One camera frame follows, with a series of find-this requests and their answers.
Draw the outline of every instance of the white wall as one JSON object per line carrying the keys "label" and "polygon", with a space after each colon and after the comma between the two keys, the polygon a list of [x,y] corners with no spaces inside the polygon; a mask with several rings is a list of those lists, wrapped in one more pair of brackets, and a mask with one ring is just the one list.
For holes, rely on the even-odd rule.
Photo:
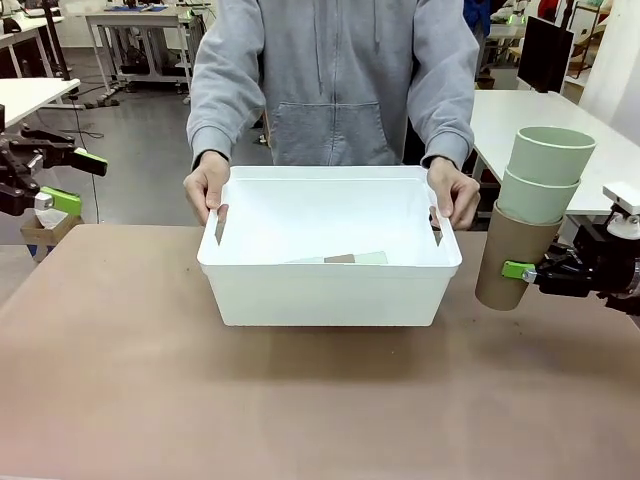
{"label": "white wall", "polygon": [[616,0],[580,106],[640,145],[640,1]]}
{"label": "white wall", "polygon": [[640,55],[636,57],[627,89],[611,119],[611,125],[625,137],[640,145]]}

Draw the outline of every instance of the robotic arm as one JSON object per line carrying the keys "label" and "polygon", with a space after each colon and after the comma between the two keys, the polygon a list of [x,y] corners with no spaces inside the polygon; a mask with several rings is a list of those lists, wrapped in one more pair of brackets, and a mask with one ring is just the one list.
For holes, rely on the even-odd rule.
{"label": "robotic arm", "polygon": [[537,265],[505,262],[502,275],[538,285],[549,295],[586,297],[640,315],[640,194],[624,183],[604,187],[613,200],[604,224],[578,219],[573,246],[554,243]]}
{"label": "robotic arm", "polygon": [[66,165],[104,177],[107,161],[76,147],[72,136],[27,126],[20,134],[6,134],[4,126],[4,107],[0,105],[0,212],[18,216],[28,208],[55,208],[80,215],[79,196],[40,187],[32,175],[43,168]]}

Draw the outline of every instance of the hand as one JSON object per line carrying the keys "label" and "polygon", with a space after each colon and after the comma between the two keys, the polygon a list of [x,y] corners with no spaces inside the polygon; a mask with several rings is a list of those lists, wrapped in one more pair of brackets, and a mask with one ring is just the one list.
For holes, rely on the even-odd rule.
{"label": "hand", "polygon": [[220,208],[222,187],[229,181],[229,162],[217,152],[205,152],[200,165],[184,179],[187,199],[201,225],[207,223],[209,210]]}
{"label": "hand", "polygon": [[468,230],[480,203],[480,185],[446,158],[431,161],[427,181],[436,192],[440,213],[455,230]]}

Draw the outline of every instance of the white plastic bin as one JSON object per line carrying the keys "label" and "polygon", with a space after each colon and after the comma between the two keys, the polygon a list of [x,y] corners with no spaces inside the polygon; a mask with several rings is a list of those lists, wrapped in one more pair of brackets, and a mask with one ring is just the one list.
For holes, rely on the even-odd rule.
{"label": "white plastic bin", "polygon": [[[223,201],[198,261],[227,325],[428,326],[462,261],[421,167],[233,167]],[[310,263],[371,252],[387,264]]]}

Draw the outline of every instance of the person's right hand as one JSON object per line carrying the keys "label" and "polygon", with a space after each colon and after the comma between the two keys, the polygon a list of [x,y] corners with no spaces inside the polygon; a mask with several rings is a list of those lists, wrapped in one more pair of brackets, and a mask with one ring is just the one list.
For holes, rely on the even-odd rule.
{"label": "person's right hand", "polygon": [[229,162],[217,152],[205,152],[200,165],[184,179],[187,199],[205,225],[209,210],[220,208],[222,187],[229,181]]}

